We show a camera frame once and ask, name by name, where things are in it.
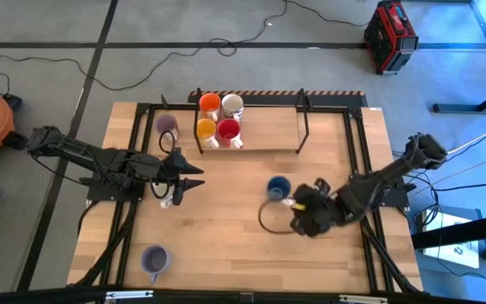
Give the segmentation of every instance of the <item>power cord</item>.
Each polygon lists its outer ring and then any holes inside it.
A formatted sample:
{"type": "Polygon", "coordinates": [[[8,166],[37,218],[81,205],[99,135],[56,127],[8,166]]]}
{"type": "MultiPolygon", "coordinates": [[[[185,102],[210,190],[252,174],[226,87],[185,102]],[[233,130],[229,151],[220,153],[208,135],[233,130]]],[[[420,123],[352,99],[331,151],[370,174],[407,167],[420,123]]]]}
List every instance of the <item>power cord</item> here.
{"type": "Polygon", "coordinates": [[[269,205],[269,204],[281,204],[281,203],[272,203],[270,201],[265,201],[263,202],[261,205],[260,205],[260,208],[258,209],[258,224],[260,224],[260,227],[271,233],[271,234],[276,234],[276,235],[289,235],[289,234],[293,234],[295,233],[294,230],[290,230],[290,231],[274,231],[274,230],[271,230],[269,228],[267,228],[264,224],[263,224],[263,221],[262,221],[262,212],[263,210],[269,205]]]}
{"type": "MultiPolygon", "coordinates": [[[[442,229],[444,227],[444,213],[442,212],[442,208],[441,206],[438,205],[438,209],[440,210],[440,213],[442,214],[442,221],[441,221],[441,224],[440,224],[440,229],[442,229]]],[[[451,270],[449,267],[445,266],[441,261],[440,261],[440,245],[442,243],[442,230],[440,230],[440,237],[438,239],[438,254],[436,254],[436,261],[438,261],[438,263],[440,265],[442,265],[445,269],[447,269],[451,274],[455,275],[457,278],[461,278],[465,275],[475,275],[477,277],[480,277],[480,278],[483,278],[486,280],[486,277],[482,276],[481,274],[476,274],[476,273],[472,273],[472,272],[466,272],[464,274],[456,274],[453,270],[451,270]]]]}
{"type": "Polygon", "coordinates": [[[53,173],[54,175],[56,176],[59,176],[59,177],[62,177],[62,178],[65,178],[71,182],[76,182],[78,185],[82,185],[82,186],[85,186],[85,184],[83,182],[80,182],[80,181],[77,181],[71,177],[68,177],[68,176],[65,176],[64,174],[59,174],[57,172],[55,172],[54,170],[52,170],[52,168],[50,168],[49,166],[43,164],[40,160],[37,159],[37,157],[34,157],[34,156],[31,156],[31,158],[36,161],[39,165],[45,167],[45,169],[47,169],[48,171],[50,171],[51,173],[53,173]]]}
{"type": "MultiPolygon", "coordinates": [[[[160,134],[159,136],[159,147],[160,149],[165,152],[167,155],[169,155],[175,148],[176,148],[176,136],[171,132],[171,131],[164,131],[160,134]],[[162,146],[162,138],[166,135],[166,134],[169,134],[171,136],[171,148],[170,150],[165,150],[162,146]]],[[[164,161],[166,160],[166,158],[164,158],[163,160],[161,160],[160,162],[161,163],[164,163],[164,161]]],[[[165,198],[166,196],[168,196],[168,192],[170,191],[170,187],[172,185],[172,183],[170,182],[170,179],[168,177],[168,170],[164,167],[164,165],[160,165],[160,168],[163,168],[165,170],[165,173],[166,173],[166,177],[168,178],[168,180],[166,181],[166,189],[165,189],[165,193],[163,195],[158,195],[157,192],[155,191],[155,188],[154,188],[154,183],[153,183],[153,180],[149,180],[149,188],[151,189],[151,193],[153,194],[154,197],[156,197],[157,199],[162,199],[162,198],[165,198]]]]}
{"type": "MultiPolygon", "coordinates": [[[[416,176],[409,176],[409,177],[414,177],[416,179],[419,179],[420,181],[422,182],[425,182],[427,184],[430,185],[430,189],[431,191],[433,192],[436,192],[438,191],[437,189],[434,189],[434,187],[432,187],[430,181],[425,181],[423,178],[419,178],[419,177],[416,177],[416,176]]],[[[440,223],[440,228],[443,228],[444,227],[444,216],[443,216],[443,212],[442,212],[442,208],[440,206],[440,203],[438,201],[438,196],[437,196],[437,193],[435,194],[436,196],[434,197],[435,199],[435,204],[432,204],[426,208],[424,208],[423,210],[419,211],[414,217],[413,217],[413,220],[415,223],[417,223],[416,221],[416,218],[421,214],[423,213],[425,210],[427,209],[431,209],[431,211],[429,212],[429,214],[427,214],[427,216],[425,217],[425,219],[422,221],[421,223],[421,226],[425,226],[425,225],[428,225],[430,224],[438,215],[438,212],[440,212],[442,214],[441,216],[441,223],[440,223]]],[[[464,274],[456,274],[453,270],[451,270],[450,268],[448,268],[446,265],[444,265],[441,261],[440,261],[440,246],[441,246],[441,240],[442,240],[442,231],[440,231],[440,237],[439,237],[439,240],[438,240],[438,253],[436,254],[436,261],[442,265],[445,269],[447,269],[451,274],[455,275],[457,278],[460,278],[462,276],[465,276],[465,275],[475,275],[475,276],[478,276],[478,277],[481,277],[483,279],[486,280],[486,277],[482,276],[481,274],[476,274],[476,273],[471,273],[471,272],[467,272],[467,273],[464,273],[464,274]]]]}
{"type": "MultiPolygon", "coordinates": [[[[200,47],[198,47],[195,51],[193,51],[191,53],[184,54],[184,53],[180,53],[180,52],[171,52],[163,60],[161,60],[160,62],[158,62],[157,64],[155,64],[149,70],[149,73],[144,78],[142,78],[141,80],[139,80],[135,84],[130,84],[130,85],[122,86],[122,87],[110,87],[109,85],[104,84],[102,81],[98,80],[97,78],[95,78],[95,77],[87,74],[87,72],[85,72],[84,69],[82,68],[82,66],[80,65],[80,62],[78,62],[77,60],[72,59],[72,58],[66,58],[65,57],[65,58],[60,58],[60,59],[52,59],[52,58],[37,57],[37,56],[25,57],[25,58],[13,58],[13,57],[10,57],[10,56],[7,56],[7,55],[0,55],[0,58],[6,58],[8,60],[15,61],[15,62],[24,62],[24,61],[28,61],[28,60],[39,60],[39,61],[48,61],[48,62],[73,62],[74,64],[76,64],[79,72],[83,76],[87,77],[88,79],[92,79],[93,81],[95,81],[97,84],[99,84],[103,88],[105,88],[107,90],[110,90],[110,91],[123,91],[123,90],[129,90],[129,89],[136,88],[140,84],[143,84],[144,82],[146,82],[149,78],[151,78],[151,76],[153,75],[153,73],[155,72],[155,70],[157,68],[159,68],[161,65],[163,65],[165,62],[167,62],[168,59],[170,59],[170,57],[173,56],[173,55],[178,55],[178,56],[181,56],[181,57],[193,57],[199,51],[201,51],[204,47],[208,46],[211,43],[219,42],[219,41],[220,42],[223,42],[223,43],[221,43],[216,48],[216,51],[220,55],[222,55],[224,57],[231,57],[231,56],[235,55],[235,53],[237,52],[237,44],[238,43],[255,41],[266,30],[267,23],[269,22],[269,20],[274,19],[274,18],[277,18],[277,17],[283,17],[286,14],[286,12],[288,11],[288,3],[292,3],[294,5],[297,5],[300,8],[307,9],[307,10],[309,10],[311,12],[314,12],[315,14],[317,14],[321,19],[323,19],[326,22],[333,22],[333,23],[339,23],[339,24],[350,24],[352,26],[358,26],[358,27],[365,26],[365,25],[368,24],[368,23],[366,23],[366,24],[354,24],[354,23],[349,22],[349,21],[336,20],[336,19],[327,19],[323,15],[321,15],[317,10],[315,10],[313,8],[306,7],[305,5],[299,4],[296,1],[292,1],[292,0],[280,0],[280,1],[282,1],[284,3],[283,12],[280,13],[280,14],[270,15],[269,17],[265,18],[263,20],[263,22],[262,22],[262,28],[252,38],[248,38],[248,39],[244,39],[244,40],[240,40],[240,41],[229,41],[229,40],[227,40],[225,38],[213,38],[213,39],[209,40],[208,42],[204,43],[203,45],[201,45],[200,47]],[[228,52],[228,53],[227,52],[223,52],[222,49],[223,48],[226,48],[226,47],[231,47],[232,48],[232,52],[228,52]]],[[[0,75],[5,76],[7,78],[7,88],[8,89],[7,89],[7,93],[6,94],[8,94],[10,92],[10,78],[5,73],[0,73],[0,75]]]]}
{"type": "Polygon", "coordinates": [[[477,141],[476,143],[474,143],[474,144],[470,144],[470,145],[469,145],[467,148],[465,148],[465,149],[464,149],[464,151],[462,151],[461,153],[459,153],[459,154],[457,154],[457,155],[452,156],[450,159],[445,160],[445,162],[452,161],[452,160],[453,160],[454,158],[456,158],[457,156],[460,156],[460,155],[462,155],[462,154],[466,153],[466,151],[470,150],[470,148],[472,148],[473,146],[475,146],[475,145],[477,145],[477,144],[481,143],[481,142],[482,142],[482,141],[484,141],[485,139],[486,139],[486,136],[485,136],[485,137],[483,137],[483,138],[481,138],[481,139],[479,139],[479,141],[477,141]]]}
{"type": "Polygon", "coordinates": [[[435,191],[453,191],[453,190],[458,190],[458,189],[467,189],[467,188],[473,188],[473,187],[486,187],[486,183],[484,184],[477,184],[477,185],[468,185],[468,186],[460,186],[460,187],[452,187],[452,188],[446,188],[446,189],[435,189],[435,191]]]}
{"type": "Polygon", "coordinates": [[[99,201],[91,201],[89,206],[85,207],[84,212],[80,215],[80,219],[78,220],[78,236],[80,236],[80,231],[82,230],[82,222],[84,222],[85,215],[96,205],[99,201]]]}

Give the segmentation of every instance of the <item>purple mug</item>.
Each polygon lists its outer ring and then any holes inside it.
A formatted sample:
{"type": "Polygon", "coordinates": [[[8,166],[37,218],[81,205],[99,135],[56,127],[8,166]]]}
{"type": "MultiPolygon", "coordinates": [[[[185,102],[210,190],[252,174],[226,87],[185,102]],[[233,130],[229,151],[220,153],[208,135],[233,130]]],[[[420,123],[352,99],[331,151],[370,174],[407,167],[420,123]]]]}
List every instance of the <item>purple mug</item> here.
{"type": "Polygon", "coordinates": [[[149,274],[149,283],[155,284],[159,275],[165,272],[172,263],[168,251],[160,246],[153,245],[142,253],[142,269],[149,274]]]}
{"type": "MultiPolygon", "coordinates": [[[[177,127],[177,120],[172,115],[162,115],[161,117],[157,118],[157,122],[155,123],[155,127],[157,128],[157,132],[162,134],[162,132],[170,131],[174,134],[174,139],[177,140],[179,136],[179,128],[177,127]]],[[[165,134],[164,138],[171,141],[172,137],[169,134],[165,134]]]]}

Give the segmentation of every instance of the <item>white mug on table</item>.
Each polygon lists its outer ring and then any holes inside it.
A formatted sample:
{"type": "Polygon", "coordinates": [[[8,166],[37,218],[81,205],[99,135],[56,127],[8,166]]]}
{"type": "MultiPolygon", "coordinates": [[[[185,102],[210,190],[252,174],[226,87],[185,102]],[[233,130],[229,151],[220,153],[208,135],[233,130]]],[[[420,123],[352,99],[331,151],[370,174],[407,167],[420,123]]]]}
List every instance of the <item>white mug on table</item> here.
{"type": "Polygon", "coordinates": [[[228,94],[222,101],[223,114],[226,118],[234,118],[237,122],[243,115],[243,99],[237,94],[228,94]]]}
{"type": "Polygon", "coordinates": [[[160,208],[167,209],[169,208],[173,201],[174,201],[174,189],[176,188],[174,185],[170,185],[168,191],[166,191],[167,185],[165,183],[153,183],[152,187],[155,191],[155,194],[160,196],[160,208]]]}

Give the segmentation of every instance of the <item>concrete floor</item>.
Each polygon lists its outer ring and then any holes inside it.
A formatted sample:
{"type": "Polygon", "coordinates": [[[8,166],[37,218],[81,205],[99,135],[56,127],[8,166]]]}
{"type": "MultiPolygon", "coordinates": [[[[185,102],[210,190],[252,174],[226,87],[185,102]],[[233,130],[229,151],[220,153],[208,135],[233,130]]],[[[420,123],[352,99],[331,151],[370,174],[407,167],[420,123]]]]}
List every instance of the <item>concrete floor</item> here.
{"type": "MultiPolygon", "coordinates": [[[[331,19],[364,24],[375,0],[304,1],[331,19]]],[[[0,41],[97,41],[109,0],[0,0],[0,41]]],[[[477,1],[486,22],[486,0],[477,1]]],[[[464,3],[404,3],[421,43],[485,43],[478,21],[464,3]],[[442,35],[446,30],[449,35],[442,35]]],[[[282,11],[279,0],[127,0],[120,1],[108,42],[189,42],[224,37],[233,41],[254,36],[262,21],[282,11]]],[[[257,41],[360,42],[364,27],[327,23],[293,4],[282,18],[273,19],[257,41]]],[[[111,86],[132,84],[172,49],[110,49],[102,52],[96,77],[111,86]]],[[[178,49],[183,53],[192,49],[178,49]]],[[[92,49],[0,49],[11,57],[71,57],[87,69],[92,49]]],[[[72,63],[0,61],[0,72],[11,78],[11,92],[24,98],[16,114],[20,132],[55,125],[67,130],[84,76],[72,63]]],[[[145,84],[134,90],[111,92],[94,84],[78,139],[100,144],[115,101],[185,102],[190,90],[363,90],[369,106],[383,108],[391,146],[402,150],[409,135],[432,133],[451,149],[486,130],[486,116],[434,114],[434,103],[479,103],[486,99],[486,50],[419,50],[397,76],[377,76],[365,50],[240,49],[222,57],[205,49],[195,57],[172,57],[145,84]]],[[[431,180],[486,160],[486,141],[464,156],[431,172],[431,180]]],[[[50,166],[55,161],[46,160],[50,166]]],[[[441,184],[441,187],[486,182],[486,165],[441,184]]],[[[75,166],[67,175],[87,176],[75,166]]],[[[0,291],[15,288],[40,216],[51,174],[24,152],[0,151],[0,291]]],[[[86,189],[64,182],[42,248],[31,288],[64,286],[76,242],[78,217],[86,189]]],[[[486,188],[443,193],[445,205],[479,208],[486,216],[486,188]]],[[[422,193],[411,201],[412,211],[430,204],[422,193]]],[[[436,295],[486,301],[486,282],[477,278],[445,278],[422,271],[424,287],[436,295]]]]}

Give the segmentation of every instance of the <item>yellow mug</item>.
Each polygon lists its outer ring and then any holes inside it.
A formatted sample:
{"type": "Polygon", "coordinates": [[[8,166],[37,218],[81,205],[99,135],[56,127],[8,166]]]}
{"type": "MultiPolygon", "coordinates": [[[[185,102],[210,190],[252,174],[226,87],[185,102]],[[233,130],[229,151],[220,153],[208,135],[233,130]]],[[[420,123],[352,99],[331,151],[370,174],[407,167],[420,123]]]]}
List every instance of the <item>yellow mug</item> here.
{"type": "Polygon", "coordinates": [[[215,122],[209,118],[202,118],[198,121],[196,127],[196,134],[198,139],[200,139],[200,144],[202,146],[208,146],[213,149],[219,148],[219,142],[215,138],[215,133],[217,132],[217,125],[215,122]]]}

